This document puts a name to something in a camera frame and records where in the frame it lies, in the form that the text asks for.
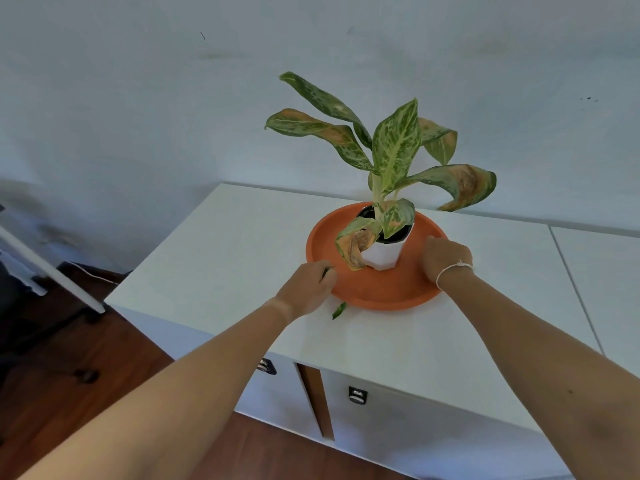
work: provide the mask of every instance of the houseplant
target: houseplant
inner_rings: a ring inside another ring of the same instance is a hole
[[[320,112],[353,124],[352,131],[348,125],[334,125],[317,120],[295,109],[283,109],[270,116],[265,124],[265,129],[271,128],[286,136],[313,135],[322,138],[333,145],[346,163],[369,172],[369,189],[373,193],[372,209],[368,212],[366,208],[363,209],[336,236],[335,241],[340,255],[352,270],[361,269],[368,264],[377,269],[395,266],[402,241],[391,253],[384,249],[378,252],[377,254],[382,255],[391,254],[378,261],[368,260],[365,251],[371,252],[370,248],[377,241],[384,248],[384,244],[380,242],[392,241],[399,233],[406,234],[404,239],[407,238],[410,226],[413,225],[415,208],[407,199],[398,199],[401,189],[417,182],[436,185],[453,198],[439,207],[439,210],[449,212],[478,203],[493,192],[496,185],[493,172],[468,164],[448,164],[456,150],[458,133],[431,120],[419,118],[418,101],[415,98],[382,120],[371,137],[355,113],[340,99],[293,72],[285,72],[280,80],[288,83]],[[373,163],[358,140],[371,150]],[[413,157],[421,146],[440,165],[409,175]]]

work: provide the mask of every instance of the floor plank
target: floor plank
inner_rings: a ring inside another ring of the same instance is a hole
[[[114,288],[80,270],[67,271],[92,296]],[[57,286],[33,298],[24,316],[41,324],[82,306]],[[73,368],[98,369],[92,385],[19,366],[0,390],[0,480],[15,480],[109,405],[172,360],[114,311],[89,325],[78,320],[29,353]],[[404,476],[298,435],[234,413],[190,480],[400,480]]]

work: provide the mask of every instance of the black latch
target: black latch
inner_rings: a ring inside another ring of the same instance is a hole
[[[352,403],[364,405],[367,403],[367,391],[349,386],[349,400]]]
[[[277,374],[276,368],[269,359],[261,358],[258,364],[258,370],[271,374],[272,376]]]

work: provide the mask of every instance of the person's left arm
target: person's left arm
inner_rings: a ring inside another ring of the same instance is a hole
[[[284,328],[331,292],[329,261],[303,264],[276,297],[87,423],[20,480],[183,479],[222,431]]]

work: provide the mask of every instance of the person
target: person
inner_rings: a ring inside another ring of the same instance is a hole
[[[467,316],[573,475],[640,478],[640,379],[526,311],[470,268],[449,267],[458,262],[472,264],[468,248],[426,240],[428,279],[437,279]],[[21,479],[187,478],[273,341],[328,297],[337,279],[329,267],[328,261],[300,266],[274,298],[103,411]]]

